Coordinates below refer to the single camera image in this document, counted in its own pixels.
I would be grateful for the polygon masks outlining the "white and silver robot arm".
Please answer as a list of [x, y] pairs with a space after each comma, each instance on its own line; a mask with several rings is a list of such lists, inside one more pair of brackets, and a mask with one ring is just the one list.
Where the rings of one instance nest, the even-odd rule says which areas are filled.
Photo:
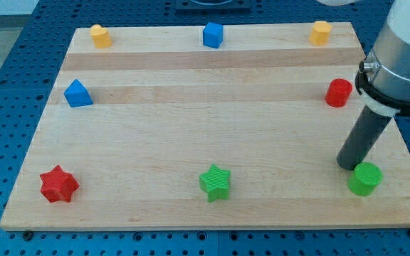
[[396, 0], [355, 86], [368, 110], [383, 117], [410, 117], [410, 0]]

